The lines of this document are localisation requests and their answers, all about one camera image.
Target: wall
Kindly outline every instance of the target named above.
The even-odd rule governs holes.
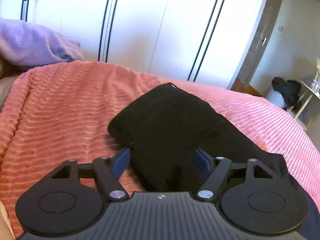
[[[283,0],[275,28],[250,85],[266,95],[275,76],[301,80],[320,56],[320,0]]]
[[[307,131],[308,136],[310,137],[313,144],[316,146],[320,152],[320,114],[318,114],[313,122],[311,123],[310,128]]]

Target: bed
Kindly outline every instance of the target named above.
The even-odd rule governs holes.
[[[287,112],[264,98],[218,87],[136,73],[128,68],[74,61],[36,67],[13,83],[0,114],[0,200],[15,236],[23,231],[14,207],[19,196],[66,159],[91,162],[120,146],[108,123],[130,102],[166,82],[207,101],[260,148],[283,154],[290,174],[320,208],[320,157]],[[91,179],[82,183],[94,187]],[[143,190],[127,169],[120,183]]]

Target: purple pillow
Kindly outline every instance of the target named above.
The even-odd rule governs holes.
[[[0,56],[27,68],[84,60],[79,42],[42,25],[3,18],[0,18]]]

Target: door handle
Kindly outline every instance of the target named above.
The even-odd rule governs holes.
[[[263,43],[262,43],[262,45],[261,45],[261,47],[263,47],[264,46],[264,44],[266,43],[266,41],[267,41],[267,37],[264,37],[264,39],[263,38],[260,38],[260,40],[261,41],[263,41]]]

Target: textured rubber surface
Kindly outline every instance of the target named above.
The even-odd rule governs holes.
[[[49,239],[23,234],[19,240]],[[244,233],[226,222],[211,203],[199,202],[183,193],[142,193],[111,204],[90,228],[55,240],[303,240],[297,232],[267,237]]]

